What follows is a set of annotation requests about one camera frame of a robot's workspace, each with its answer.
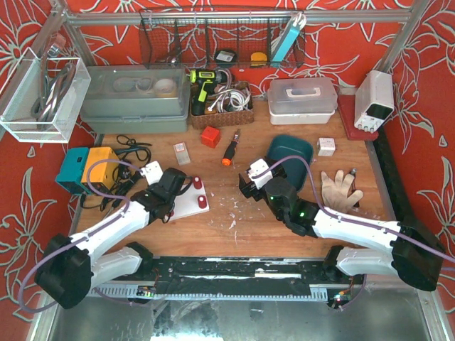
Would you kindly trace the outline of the large red spring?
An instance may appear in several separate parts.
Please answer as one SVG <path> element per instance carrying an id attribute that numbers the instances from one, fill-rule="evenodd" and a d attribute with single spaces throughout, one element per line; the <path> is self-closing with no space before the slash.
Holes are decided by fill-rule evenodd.
<path id="1" fill-rule="evenodd" d="M 198 206 L 200 209 L 205 209 L 208 206 L 207 198 L 204 195 L 198 196 Z"/>

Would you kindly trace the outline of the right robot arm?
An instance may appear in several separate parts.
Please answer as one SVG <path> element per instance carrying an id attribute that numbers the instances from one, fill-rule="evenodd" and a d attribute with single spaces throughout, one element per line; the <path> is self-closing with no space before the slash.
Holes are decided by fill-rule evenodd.
<path id="1" fill-rule="evenodd" d="M 413 288 L 436 289 L 444 247 L 417 218 L 386 222 L 319 207 L 299 198 L 295 187 L 278 175 L 263 182 L 240 178 L 238 187 L 246 198 L 264 200 L 276 219 L 299 236 L 358 245 L 333 247 L 326 257 L 330 268 L 349 276 L 396 275 Z"/>

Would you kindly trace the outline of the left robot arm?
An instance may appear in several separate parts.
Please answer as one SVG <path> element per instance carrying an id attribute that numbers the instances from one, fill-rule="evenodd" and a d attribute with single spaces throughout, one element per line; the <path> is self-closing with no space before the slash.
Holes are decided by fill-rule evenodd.
<path id="1" fill-rule="evenodd" d="M 168 168 L 161 178 L 135 193 L 116 213 L 84 232 L 55 235 L 38 263 L 34 281 L 64 309 L 79 304 L 98 285 L 137 272 L 152 255 L 137 243 L 109 249 L 157 220 L 164 222 L 175 199 L 185 193 L 188 175 Z"/>

